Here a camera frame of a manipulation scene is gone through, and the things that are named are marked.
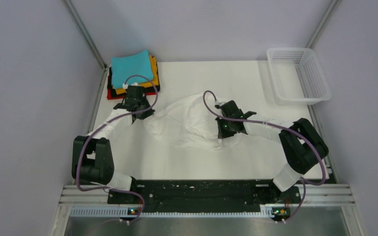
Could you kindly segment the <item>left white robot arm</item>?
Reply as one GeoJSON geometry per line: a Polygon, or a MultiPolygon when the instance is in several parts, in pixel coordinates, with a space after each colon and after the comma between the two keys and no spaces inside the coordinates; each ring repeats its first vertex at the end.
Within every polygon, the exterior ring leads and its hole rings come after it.
{"type": "Polygon", "coordinates": [[[145,88],[137,84],[128,85],[122,102],[114,106],[107,119],[86,136],[77,136],[73,141],[72,176],[79,190],[84,191],[80,182],[97,183],[98,189],[119,190],[119,196],[126,203],[133,203],[138,197],[135,179],[122,174],[114,166],[111,144],[123,131],[154,114],[145,88]]]}

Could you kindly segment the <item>white t shirt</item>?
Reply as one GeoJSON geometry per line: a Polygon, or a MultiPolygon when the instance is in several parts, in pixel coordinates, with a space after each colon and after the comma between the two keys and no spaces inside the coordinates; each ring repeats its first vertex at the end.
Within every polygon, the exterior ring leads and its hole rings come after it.
{"type": "Polygon", "coordinates": [[[215,118],[203,103],[203,93],[198,93],[155,112],[143,120],[143,125],[156,140],[179,149],[217,151],[238,145],[241,141],[239,135],[218,138],[215,118]]]}

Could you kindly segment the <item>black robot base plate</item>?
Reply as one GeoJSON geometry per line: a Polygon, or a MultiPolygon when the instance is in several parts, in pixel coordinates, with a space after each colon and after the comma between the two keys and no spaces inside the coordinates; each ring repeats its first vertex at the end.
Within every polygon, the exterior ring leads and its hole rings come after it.
{"type": "Polygon", "coordinates": [[[270,180],[136,180],[132,193],[108,192],[108,204],[140,204],[143,212],[258,212],[266,204],[290,207],[299,188],[285,192],[270,180]]]}

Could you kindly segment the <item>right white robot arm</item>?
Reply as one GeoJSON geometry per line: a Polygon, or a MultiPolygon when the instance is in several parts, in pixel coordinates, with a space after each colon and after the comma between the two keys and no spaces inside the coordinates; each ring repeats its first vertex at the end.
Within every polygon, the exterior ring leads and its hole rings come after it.
{"type": "Polygon", "coordinates": [[[288,189],[329,153],[325,141],[306,118],[294,122],[266,119],[256,112],[244,113],[233,100],[217,102],[215,108],[221,112],[216,118],[219,139],[242,133],[282,145],[287,163],[272,179],[269,189],[269,197],[276,203],[283,202],[289,196],[288,189]]]}

